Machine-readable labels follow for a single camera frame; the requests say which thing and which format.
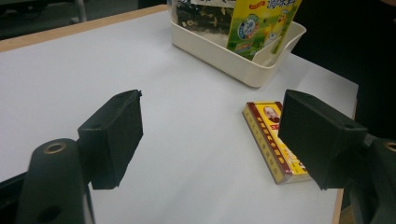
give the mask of white plastic basket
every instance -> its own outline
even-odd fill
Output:
[[[267,46],[258,51],[250,61],[172,21],[172,42],[175,46],[212,64],[250,87],[257,88],[268,82],[305,32],[306,29],[302,25],[293,21],[277,54],[271,53],[273,45]]]

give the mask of white tabletop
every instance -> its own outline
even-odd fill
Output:
[[[96,223],[332,222],[336,189],[276,185],[242,110],[293,89],[352,117],[358,86],[290,55],[250,88],[173,46],[167,11],[0,53],[0,181],[134,89],[144,136],[120,187],[92,190]]]

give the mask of snack bag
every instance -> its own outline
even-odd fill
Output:
[[[252,60],[260,49],[278,40],[282,44],[302,0],[237,0],[227,49]]]

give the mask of small box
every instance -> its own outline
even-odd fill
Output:
[[[277,184],[311,180],[304,165],[277,137],[280,102],[248,102],[243,116]]]

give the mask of table edge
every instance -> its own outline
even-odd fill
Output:
[[[109,16],[97,20],[85,21],[61,28],[56,28],[48,31],[38,32],[30,35],[22,35],[10,39],[0,41],[0,52],[5,52],[13,49],[26,47],[33,44],[42,43],[48,40],[61,38],[68,35],[74,35],[89,31],[92,29],[100,28],[110,24],[114,24],[121,21],[128,21],[135,18],[147,16],[157,12],[165,11],[167,5],[158,5],[155,7],[146,7],[130,12],[121,13],[114,16]]]

